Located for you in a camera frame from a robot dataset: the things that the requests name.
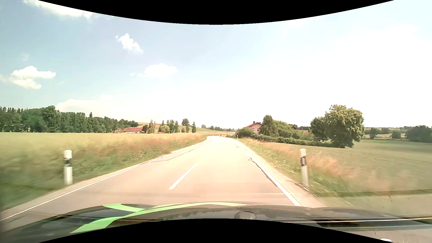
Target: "tall grass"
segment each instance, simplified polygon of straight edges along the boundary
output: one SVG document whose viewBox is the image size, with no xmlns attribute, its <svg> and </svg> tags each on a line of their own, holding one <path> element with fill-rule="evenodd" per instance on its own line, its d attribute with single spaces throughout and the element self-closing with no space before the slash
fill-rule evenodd
<svg viewBox="0 0 432 243">
<path fill-rule="evenodd" d="M 342 192 L 335 198 L 322 198 L 329 206 L 397 215 L 432 214 L 431 194 L 397 194 L 403 190 L 432 189 L 432 144 L 366 139 L 356 143 L 354 148 L 339 149 L 265 143 L 253 139 L 240 141 L 297 182 L 301 182 L 299 149 L 305 148 L 310 190 L 317 196 L 323 195 L 322 192 Z M 382 196 L 380 192 L 395 194 Z"/>
<path fill-rule="evenodd" d="M 2 204 L 10 208 L 62 188 L 64 150 L 73 152 L 73 180 L 79 182 L 205 139 L 192 133 L 0 133 Z"/>
</svg>

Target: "road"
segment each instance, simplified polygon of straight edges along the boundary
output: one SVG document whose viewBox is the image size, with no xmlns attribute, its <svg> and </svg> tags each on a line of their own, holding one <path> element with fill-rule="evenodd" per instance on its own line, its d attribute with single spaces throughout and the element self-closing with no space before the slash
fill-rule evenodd
<svg viewBox="0 0 432 243">
<path fill-rule="evenodd" d="M 3 226 L 7 230 L 54 215 L 114 203 L 165 205 L 197 201 L 253 201 L 298 204 L 289 197 L 292 196 L 284 194 L 236 140 L 209 136 L 202 144 L 70 194 L 57 192 L 57 195 L 40 198 L 39 202 L 35 200 L 34 205 L 43 204 L 31 210 L 19 213 L 31 205 L 17 207 L 3 215 L 5 218 L 19 213 L 6 219 Z"/>
</svg>

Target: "green stripe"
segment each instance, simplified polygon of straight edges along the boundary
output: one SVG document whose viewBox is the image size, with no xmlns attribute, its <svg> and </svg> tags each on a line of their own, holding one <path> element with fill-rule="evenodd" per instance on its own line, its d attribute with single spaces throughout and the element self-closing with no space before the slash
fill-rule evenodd
<svg viewBox="0 0 432 243">
<path fill-rule="evenodd" d="M 136 207 L 125 206 L 125 205 L 122 205 L 120 203 L 103 205 L 103 206 L 107 207 L 107 208 L 113 208 L 113 209 L 118 209 L 118 210 L 123 210 L 123 211 L 129 211 L 129 212 L 139 212 L 139 211 L 142 211 L 145 209 L 145 208 L 136 208 Z"/>
<path fill-rule="evenodd" d="M 99 219 L 99 220 L 93 221 L 91 223 L 85 224 L 85 225 L 79 227 L 78 229 L 72 231 L 71 233 L 79 233 L 79 232 L 85 232 L 85 231 L 90 231 L 90 230 L 104 229 L 108 225 L 110 225 L 112 222 L 116 221 L 117 219 L 121 219 L 121 218 L 134 217 L 134 216 L 138 216 L 138 215 L 149 214 L 149 213 L 154 213 L 154 212 L 159 212 L 159 211 L 165 211 L 165 210 L 177 209 L 177 208 L 193 207 L 193 206 L 200 206 L 200 205 L 222 205 L 222 206 L 234 207 L 234 206 L 245 206 L 247 204 L 231 203 L 231 202 L 201 202 L 201 203 L 175 205 L 175 206 L 164 207 L 164 208 L 151 208 L 151 209 L 144 210 L 144 211 L 134 212 L 132 214 L 122 216 L 122 217 L 108 217 L 108 218 Z"/>
<path fill-rule="evenodd" d="M 171 204 L 165 204 L 165 205 L 154 206 L 154 207 L 151 207 L 151 208 L 162 208 L 162 207 L 168 207 L 168 206 L 172 206 L 172 205 L 179 205 L 179 204 L 183 204 L 183 203 L 171 203 Z"/>
</svg>

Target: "hedge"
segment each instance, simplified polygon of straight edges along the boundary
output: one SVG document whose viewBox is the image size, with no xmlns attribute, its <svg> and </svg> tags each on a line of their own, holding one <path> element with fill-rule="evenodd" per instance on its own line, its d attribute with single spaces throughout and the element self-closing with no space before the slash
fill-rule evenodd
<svg viewBox="0 0 432 243">
<path fill-rule="evenodd" d="M 271 137 L 262 134 L 260 135 L 252 134 L 250 138 L 262 142 L 267 142 L 267 143 L 296 144 L 296 145 L 317 146 L 317 147 L 336 147 L 334 144 L 330 142 L 308 141 L 308 140 L 295 139 L 292 137 Z"/>
</svg>

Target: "building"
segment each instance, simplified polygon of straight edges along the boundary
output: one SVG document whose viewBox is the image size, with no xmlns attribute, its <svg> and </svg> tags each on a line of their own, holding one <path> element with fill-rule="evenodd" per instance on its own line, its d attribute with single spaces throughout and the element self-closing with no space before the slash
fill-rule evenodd
<svg viewBox="0 0 432 243">
<path fill-rule="evenodd" d="M 124 133 L 140 133 L 143 128 L 125 128 Z"/>
<path fill-rule="evenodd" d="M 247 128 L 252 129 L 252 131 L 254 131 L 256 134 L 260 133 L 260 127 L 261 127 L 261 122 L 255 122 L 255 121 L 249 126 L 247 126 Z"/>
<path fill-rule="evenodd" d="M 125 128 L 124 130 L 115 130 L 114 133 L 140 133 L 142 131 L 141 128 Z"/>
<path fill-rule="evenodd" d="M 308 133 L 308 130 L 299 130 L 296 126 L 288 124 L 291 126 L 292 129 L 297 130 L 299 132 L 304 132 L 304 133 Z M 252 131 L 254 131 L 256 134 L 260 133 L 260 127 L 261 127 L 261 122 L 253 122 L 252 124 L 250 124 L 249 126 L 247 126 L 247 128 L 252 129 Z"/>
</svg>

